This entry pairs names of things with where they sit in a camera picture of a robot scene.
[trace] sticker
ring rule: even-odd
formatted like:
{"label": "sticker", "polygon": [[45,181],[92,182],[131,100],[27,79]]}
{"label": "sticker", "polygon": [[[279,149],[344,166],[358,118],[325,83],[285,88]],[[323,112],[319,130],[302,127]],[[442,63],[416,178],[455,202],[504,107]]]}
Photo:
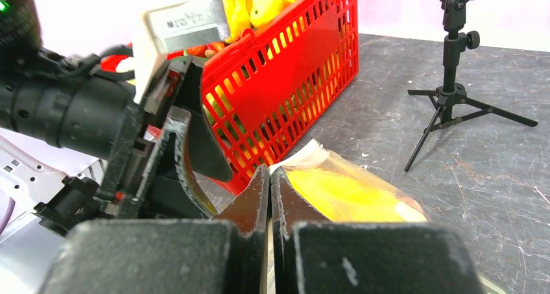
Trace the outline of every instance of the sticker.
{"label": "sticker", "polygon": [[220,21],[216,5],[212,0],[192,0],[149,12],[150,30],[157,38],[166,39],[216,28]]}

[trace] gray table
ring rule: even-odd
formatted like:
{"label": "gray table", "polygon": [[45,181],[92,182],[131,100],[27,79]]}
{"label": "gray table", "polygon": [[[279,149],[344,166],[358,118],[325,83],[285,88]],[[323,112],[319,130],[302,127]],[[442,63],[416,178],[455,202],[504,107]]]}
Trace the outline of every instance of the gray table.
{"label": "gray table", "polygon": [[482,274],[511,293],[550,293],[550,54],[466,51],[457,82],[470,97],[540,124],[489,115],[434,132],[405,173],[434,112],[407,89],[442,84],[442,43],[368,35],[359,43],[356,81],[298,147],[314,138],[413,196],[462,236]]}

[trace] red plastic basket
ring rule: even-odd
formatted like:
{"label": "red plastic basket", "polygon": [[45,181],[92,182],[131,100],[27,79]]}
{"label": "red plastic basket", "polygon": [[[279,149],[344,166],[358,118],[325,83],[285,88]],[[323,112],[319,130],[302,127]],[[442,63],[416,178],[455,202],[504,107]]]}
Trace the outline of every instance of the red plastic basket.
{"label": "red plastic basket", "polygon": [[208,60],[204,109],[235,173],[219,184],[238,195],[257,166],[283,160],[358,71],[357,0],[297,1]]}

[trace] tripod mount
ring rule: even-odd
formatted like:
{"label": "tripod mount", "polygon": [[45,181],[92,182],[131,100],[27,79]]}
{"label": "tripod mount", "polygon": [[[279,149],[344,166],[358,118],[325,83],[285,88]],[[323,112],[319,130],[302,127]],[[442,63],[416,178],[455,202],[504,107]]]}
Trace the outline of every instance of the tripod mount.
{"label": "tripod mount", "polygon": [[[517,114],[513,114],[512,112],[508,112],[469,98],[464,86],[456,83],[457,68],[460,63],[460,54],[465,52],[466,48],[478,48],[480,44],[480,37],[477,31],[471,31],[468,34],[460,32],[466,24],[466,3],[471,0],[440,1],[442,3],[441,8],[445,11],[443,26],[445,31],[448,32],[448,35],[444,40],[443,48],[443,66],[445,68],[443,85],[435,90],[409,90],[409,95],[428,96],[435,108],[435,113],[430,120],[428,127],[424,129],[424,135],[418,142],[418,145],[409,159],[409,162],[405,166],[406,172],[411,169],[411,166],[418,156],[418,153],[420,152],[420,149],[426,141],[429,133],[435,130],[446,129],[452,125],[487,114],[496,114],[530,127],[535,127],[538,124],[537,121],[527,119]],[[462,117],[453,118],[453,107],[456,104],[467,104],[478,108],[479,111]]]}

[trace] black plastic part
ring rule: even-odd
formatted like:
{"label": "black plastic part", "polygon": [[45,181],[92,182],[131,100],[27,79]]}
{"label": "black plastic part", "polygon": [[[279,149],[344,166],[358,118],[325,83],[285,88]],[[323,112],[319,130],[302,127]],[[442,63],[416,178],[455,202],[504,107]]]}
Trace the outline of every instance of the black plastic part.
{"label": "black plastic part", "polygon": [[285,171],[279,168],[271,175],[271,210],[273,222],[273,254],[275,285],[278,293],[290,293],[296,275],[287,265],[292,261],[292,227],[300,221],[328,221],[292,187]]}
{"label": "black plastic part", "polygon": [[[167,74],[169,62],[165,61],[157,70],[156,74],[151,79],[151,86],[156,86],[162,83],[164,76]],[[115,137],[115,143],[109,154],[107,170],[101,182],[100,191],[107,197],[108,201],[115,197],[117,191],[121,190],[121,182],[128,178],[141,178],[141,175],[136,176],[136,172],[126,170],[126,167],[132,157],[132,151],[136,144],[136,140],[143,137],[147,130],[146,113],[143,109],[147,102],[153,87],[149,87],[145,92],[140,104],[131,102],[125,107],[124,120]],[[125,189],[126,191],[135,191],[135,189]]]}
{"label": "black plastic part", "polygon": [[261,165],[246,189],[213,218],[233,221],[247,241],[243,250],[244,282],[238,293],[256,294],[267,290],[269,196],[269,171]]}
{"label": "black plastic part", "polygon": [[189,158],[193,170],[201,175],[228,182],[233,171],[227,162],[202,109],[203,69],[191,64],[174,105],[191,112]]}
{"label": "black plastic part", "polygon": [[99,186],[94,180],[84,177],[66,177],[65,186],[47,204],[37,204],[35,215],[40,224],[54,233],[65,236],[74,226],[100,214],[101,202],[93,199]]}
{"label": "black plastic part", "polygon": [[243,244],[229,221],[90,221],[68,235],[39,293],[240,293]]}
{"label": "black plastic part", "polygon": [[154,146],[148,163],[145,166],[143,180],[134,192],[126,193],[121,202],[117,218],[136,218],[146,201],[154,177],[163,172],[159,167],[175,167],[177,180],[180,182],[181,191],[195,204],[196,208],[209,218],[217,213],[214,205],[206,194],[200,189],[191,169],[188,155],[189,124],[191,114],[181,108],[173,106],[166,117],[161,136]]}
{"label": "black plastic part", "polygon": [[[154,186],[161,190],[164,182]],[[260,166],[244,192],[208,221],[82,223],[39,293],[265,293],[268,215],[269,172]]]}
{"label": "black plastic part", "polygon": [[34,56],[42,46],[34,0],[0,0],[0,72]]}
{"label": "black plastic part", "polygon": [[[53,70],[44,55],[27,70]],[[0,125],[4,128],[107,159],[135,89],[125,82],[85,77],[70,82],[5,74],[0,81]]]}
{"label": "black plastic part", "polygon": [[477,31],[470,31],[467,34],[468,36],[468,49],[476,49],[481,45],[481,37],[479,36],[479,32]]}
{"label": "black plastic part", "polygon": [[179,180],[156,175],[139,218],[207,219],[182,189]]}
{"label": "black plastic part", "polygon": [[290,246],[288,294],[486,293],[465,244],[435,225],[297,223]]}

